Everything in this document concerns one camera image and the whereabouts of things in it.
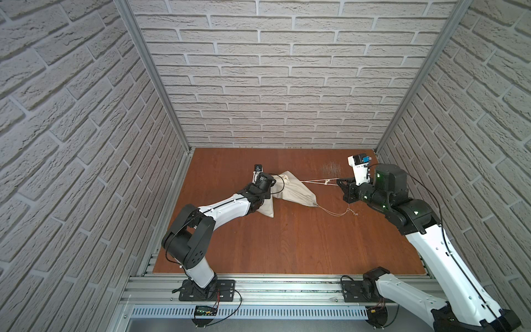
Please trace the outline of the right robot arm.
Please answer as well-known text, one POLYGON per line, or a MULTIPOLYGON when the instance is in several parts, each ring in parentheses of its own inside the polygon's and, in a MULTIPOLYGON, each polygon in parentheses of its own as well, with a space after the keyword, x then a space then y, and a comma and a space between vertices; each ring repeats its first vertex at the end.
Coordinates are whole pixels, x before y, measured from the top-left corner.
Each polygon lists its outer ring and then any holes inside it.
POLYGON ((410 286, 383 267, 363 275, 365 296, 395 302, 434 331, 515 331, 521 326, 517 314, 501 308, 466 266, 448 240, 442 218, 427 202, 409 197, 406 171, 378 164, 371 177, 368 163, 354 165, 353 171, 354 177, 337 180, 345 202, 362 202, 383 214, 417 250, 446 297, 410 286))

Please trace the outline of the left controller board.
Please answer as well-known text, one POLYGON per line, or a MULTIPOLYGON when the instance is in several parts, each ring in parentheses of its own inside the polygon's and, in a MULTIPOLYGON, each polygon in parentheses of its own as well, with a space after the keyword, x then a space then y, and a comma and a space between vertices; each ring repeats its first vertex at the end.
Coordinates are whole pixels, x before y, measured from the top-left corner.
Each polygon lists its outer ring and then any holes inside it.
POLYGON ((193 318, 195 320, 213 320, 218 313, 217 307, 197 305, 194 308, 193 318))

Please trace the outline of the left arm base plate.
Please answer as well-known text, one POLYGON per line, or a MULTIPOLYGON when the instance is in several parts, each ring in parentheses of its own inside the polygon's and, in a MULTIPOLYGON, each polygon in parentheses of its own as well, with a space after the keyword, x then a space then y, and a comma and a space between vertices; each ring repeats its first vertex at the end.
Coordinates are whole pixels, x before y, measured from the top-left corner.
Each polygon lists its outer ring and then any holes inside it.
POLYGON ((217 279, 210 282, 204 289, 194 281, 187 279, 178 289, 180 302, 232 302, 235 295, 234 279, 217 279))

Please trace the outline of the right controller board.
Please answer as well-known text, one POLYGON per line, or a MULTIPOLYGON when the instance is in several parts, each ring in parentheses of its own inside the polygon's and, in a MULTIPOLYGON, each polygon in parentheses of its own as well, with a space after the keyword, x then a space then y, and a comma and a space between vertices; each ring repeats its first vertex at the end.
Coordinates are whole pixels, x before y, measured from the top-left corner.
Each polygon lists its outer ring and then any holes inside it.
POLYGON ((381 329, 387 324, 389 318, 388 310, 385 307, 367 307, 366 322, 374 329, 381 329))

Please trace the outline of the cream cloth bag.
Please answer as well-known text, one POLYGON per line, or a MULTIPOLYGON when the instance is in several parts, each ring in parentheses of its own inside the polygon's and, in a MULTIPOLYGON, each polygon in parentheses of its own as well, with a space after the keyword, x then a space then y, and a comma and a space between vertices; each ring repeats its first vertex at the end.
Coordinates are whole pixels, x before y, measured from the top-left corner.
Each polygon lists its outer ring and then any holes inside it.
POLYGON ((275 216, 273 197, 271 196, 269 199, 265 199, 263 204, 257 210, 257 212, 261 213, 266 217, 273 218, 275 216))
POLYGON ((320 208, 321 210, 325 211, 325 213, 330 214, 333 217, 342 217, 346 214, 358 216, 358 213, 353 211, 350 206, 347 206, 347 209, 341 213, 332 212, 322 207, 317 202, 316 195, 310 189, 308 189, 302 181, 288 171, 280 175, 273 175, 273 177, 280 185, 280 189, 278 191, 271 189, 271 195, 275 199, 290 201, 310 208, 320 208))

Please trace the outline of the controller board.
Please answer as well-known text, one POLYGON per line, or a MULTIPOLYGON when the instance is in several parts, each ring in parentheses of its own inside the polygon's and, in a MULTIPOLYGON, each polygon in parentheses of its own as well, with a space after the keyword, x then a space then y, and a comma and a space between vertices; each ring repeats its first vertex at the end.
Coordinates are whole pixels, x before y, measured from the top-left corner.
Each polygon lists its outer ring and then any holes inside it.
POLYGON ((381 329, 387 324, 389 318, 388 310, 385 307, 367 307, 366 322, 374 329, 381 329))
POLYGON ((218 313, 217 307, 197 305, 194 308, 193 318, 195 320, 213 320, 218 313))

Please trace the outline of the aluminium front rail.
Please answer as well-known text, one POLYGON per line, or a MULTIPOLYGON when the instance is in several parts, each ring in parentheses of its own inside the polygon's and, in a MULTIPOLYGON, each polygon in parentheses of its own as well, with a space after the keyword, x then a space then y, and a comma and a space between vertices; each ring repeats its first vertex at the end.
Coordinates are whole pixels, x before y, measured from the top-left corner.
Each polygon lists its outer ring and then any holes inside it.
MULTIPOLYGON (((221 274, 233 279, 249 305, 343 305, 339 275, 221 274)), ((131 277, 120 304, 170 304, 178 301, 171 291, 186 280, 184 274, 148 274, 131 277)))

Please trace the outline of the left corner aluminium post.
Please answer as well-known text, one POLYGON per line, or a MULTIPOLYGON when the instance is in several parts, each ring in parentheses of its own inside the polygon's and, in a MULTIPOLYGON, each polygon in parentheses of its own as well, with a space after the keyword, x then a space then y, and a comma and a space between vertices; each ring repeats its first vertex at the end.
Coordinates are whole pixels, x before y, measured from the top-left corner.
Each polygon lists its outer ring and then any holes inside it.
POLYGON ((187 154, 190 154, 192 148, 186 138, 185 132, 181 127, 181 123, 179 123, 176 112, 170 101, 169 94, 165 89, 160 73, 158 72, 152 54, 149 51, 148 45, 145 41, 145 38, 142 34, 142 30, 136 20, 136 17, 132 11, 132 8, 129 2, 126 0, 116 0, 115 4, 131 36, 132 42, 134 43, 137 49, 138 55, 142 60, 142 63, 145 65, 146 72, 150 80, 152 81, 153 87, 155 88, 155 92, 160 98, 163 108, 170 119, 170 123, 174 128, 181 145, 185 152, 187 154))

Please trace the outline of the perforated vent strip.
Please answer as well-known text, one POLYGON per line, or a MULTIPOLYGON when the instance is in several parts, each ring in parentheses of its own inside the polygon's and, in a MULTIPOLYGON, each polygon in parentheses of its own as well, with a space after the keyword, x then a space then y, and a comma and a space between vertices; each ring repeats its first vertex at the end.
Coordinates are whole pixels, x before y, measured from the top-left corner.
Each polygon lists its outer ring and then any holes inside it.
MULTIPOLYGON (((195 305, 136 305, 131 318, 200 318, 195 305)), ((364 306, 281 306, 281 305, 225 305, 216 318, 240 320, 367 320, 364 306)))

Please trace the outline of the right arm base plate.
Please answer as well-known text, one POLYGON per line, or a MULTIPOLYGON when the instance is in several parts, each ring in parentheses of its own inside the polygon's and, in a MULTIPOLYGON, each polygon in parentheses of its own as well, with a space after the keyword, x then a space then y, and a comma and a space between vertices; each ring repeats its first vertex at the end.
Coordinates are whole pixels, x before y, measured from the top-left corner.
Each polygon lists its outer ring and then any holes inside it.
POLYGON ((375 283, 365 280, 342 279, 340 281, 345 303, 379 303, 384 297, 375 283))

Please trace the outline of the corner aluminium post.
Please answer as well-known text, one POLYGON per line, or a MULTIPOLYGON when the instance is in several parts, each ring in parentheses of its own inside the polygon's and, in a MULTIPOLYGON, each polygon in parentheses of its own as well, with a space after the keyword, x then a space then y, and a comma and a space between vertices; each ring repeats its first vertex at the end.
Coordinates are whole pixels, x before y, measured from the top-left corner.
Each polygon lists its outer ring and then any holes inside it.
POLYGON ((450 12, 449 14, 447 21, 443 25, 440 33, 435 39, 434 44, 428 52, 427 57, 423 61, 419 71, 413 79, 412 85, 408 88, 404 98, 398 105, 398 109, 394 113, 394 116, 392 117, 388 127, 386 128, 386 131, 384 132, 382 138, 374 149, 374 152, 377 155, 379 155, 383 151, 384 146, 386 145, 390 135, 394 132, 394 129, 398 125, 400 119, 406 112, 409 103, 413 100, 413 98, 417 94, 417 91, 427 79, 438 58, 441 56, 443 49, 446 47, 450 38, 454 35, 455 30, 459 26, 459 23, 465 16, 471 4, 472 0, 460 0, 456 2, 455 6, 452 9, 452 12, 450 12))
POLYGON ((136 20, 136 17, 132 11, 132 8, 129 2, 126 0, 116 0, 115 4, 131 36, 132 42, 134 43, 137 49, 138 55, 142 60, 142 63, 145 65, 146 72, 150 80, 152 81, 153 87, 155 88, 155 92, 160 98, 163 108, 170 119, 170 123, 174 128, 181 145, 185 152, 187 154, 190 154, 192 148, 186 138, 185 132, 181 127, 181 123, 179 123, 176 112, 170 101, 169 94, 165 89, 160 73, 158 72, 152 54, 149 51, 148 45, 145 41, 145 38, 142 34, 142 30, 136 20))

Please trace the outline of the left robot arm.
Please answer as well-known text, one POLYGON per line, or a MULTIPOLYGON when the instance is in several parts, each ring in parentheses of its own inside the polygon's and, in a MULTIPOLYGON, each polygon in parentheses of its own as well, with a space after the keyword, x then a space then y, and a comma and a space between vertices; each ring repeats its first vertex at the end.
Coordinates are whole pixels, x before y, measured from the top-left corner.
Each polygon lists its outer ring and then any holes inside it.
POLYGON ((192 286, 209 298, 217 290, 217 274, 205 258, 212 235, 228 222, 256 212, 271 198, 277 180, 256 172, 253 181, 231 197, 209 206, 182 208, 162 239, 167 261, 178 264, 192 286))

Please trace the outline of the right corner aluminium post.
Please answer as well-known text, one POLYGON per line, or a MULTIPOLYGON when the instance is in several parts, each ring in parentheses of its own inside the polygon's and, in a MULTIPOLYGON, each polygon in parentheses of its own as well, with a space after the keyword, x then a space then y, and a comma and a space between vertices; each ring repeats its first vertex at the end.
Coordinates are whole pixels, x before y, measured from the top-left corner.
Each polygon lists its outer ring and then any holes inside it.
POLYGON ((392 117, 388 127, 386 128, 386 131, 384 132, 382 138, 374 149, 374 152, 377 155, 379 155, 383 151, 384 146, 386 145, 390 135, 394 132, 394 129, 398 125, 400 119, 406 112, 409 103, 413 100, 413 98, 417 94, 417 91, 427 79, 438 58, 441 56, 443 49, 446 47, 450 38, 454 35, 455 30, 459 26, 459 23, 465 16, 471 4, 472 0, 460 0, 456 2, 455 6, 452 9, 452 12, 450 12, 449 14, 447 21, 443 25, 440 33, 435 39, 434 44, 428 52, 427 57, 423 61, 419 71, 413 79, 412 85, 408 88, 404 98, 398 105, 398 109, 394 113, 394 116, 392 117))

